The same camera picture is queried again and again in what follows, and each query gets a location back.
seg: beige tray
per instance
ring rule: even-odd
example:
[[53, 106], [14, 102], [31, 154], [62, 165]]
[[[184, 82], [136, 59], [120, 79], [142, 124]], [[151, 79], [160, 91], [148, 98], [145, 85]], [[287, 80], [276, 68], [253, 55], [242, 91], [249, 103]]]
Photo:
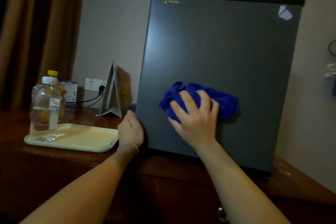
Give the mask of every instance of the beige tray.
[[56, 139], [50, 143], [30, 141], [27, 144], [80, 151], [105, 152], [111, 150], [118, 141], [118, 130], [76, 124], [59, 124]]

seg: bottle cap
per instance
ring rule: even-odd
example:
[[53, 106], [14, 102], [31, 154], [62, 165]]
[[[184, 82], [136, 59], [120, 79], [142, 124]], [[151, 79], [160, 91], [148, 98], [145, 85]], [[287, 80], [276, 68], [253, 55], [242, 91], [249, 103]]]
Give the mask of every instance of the bottle cap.
[[57, 84], [57, 78], [55, 77], [48, 77], [48, 76], [44, 76], [42, 77], [42, 83], [45, 84]]
[[58, 75], [57, 71], [53, 71], [53, 70], [48, 70], [48, 75], [52, 75], [52, 76], [56, 76]]

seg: person's left arm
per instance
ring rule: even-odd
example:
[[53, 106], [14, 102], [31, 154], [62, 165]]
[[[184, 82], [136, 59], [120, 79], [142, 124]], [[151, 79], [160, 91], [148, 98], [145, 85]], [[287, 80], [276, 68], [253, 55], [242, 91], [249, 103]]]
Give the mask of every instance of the person's left arm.
[[[136, 115], [128, 111], [118, 126], [119, 144], [144, 141], [144, 132]], [[137, 153], [134, 145], [123, 145], [105, 162], [61, 189], [22, 223], [102, 223], [121, 176]]]

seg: cleaning rag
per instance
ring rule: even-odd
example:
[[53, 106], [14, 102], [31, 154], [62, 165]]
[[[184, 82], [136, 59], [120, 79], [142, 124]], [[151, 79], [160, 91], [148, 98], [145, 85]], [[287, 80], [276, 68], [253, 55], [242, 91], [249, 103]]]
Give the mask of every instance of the cleaning rag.
[[168, 117], [179, 123], [181, 123], [181, 121], [178, 119], [173, 109], [171, 108], [170, 102], [175, 100], [179, 104], [179, 106], [187, 113], [187, 108], [179, 94], [179, 92], [182, 90], [186, 90], [191, 95], [191, 97], [195, 101], [197, 108], [201, 106], [201, 97], [196, 92], [197, 90], [204, 90], [211, 99], [218, 102], [219, 111], [217, 116], [217, 123], [229, 120], [232, 116], [240, 112], [238, 98], [230, 94], [215, 90], [210, 87], [204, 87], [200, 84], [193, 82], [188, 83], [187, 86], [185, 86], [183, 82], [175, 82], [173, 86], [163, 96], [163, 99], [159, 103], [159, 107], [166, 112]]

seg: bracelet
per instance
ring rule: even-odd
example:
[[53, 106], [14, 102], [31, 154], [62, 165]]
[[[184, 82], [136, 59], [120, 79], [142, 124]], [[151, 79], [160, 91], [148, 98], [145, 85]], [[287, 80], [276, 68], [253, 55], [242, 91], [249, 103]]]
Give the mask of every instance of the bracelet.
[[133, 158], [135, 158], [135, 157], [138, 155], [138, 153], [139, 153], [139, 148], [138, 148], [138, 146], [137, 146], [135, 143], [124, 143], [124, 144], [122, 144], [122, 145], [120, 145], [120, 146], [118, 147], [117, 151], [119, 151], [119, 149], [120, 149], [121, 147], [123, 147], [124, 145], [126, 145], [126, 144], [133, 145], [133, 146], [136, 148], [136, 155], [133, 157]]

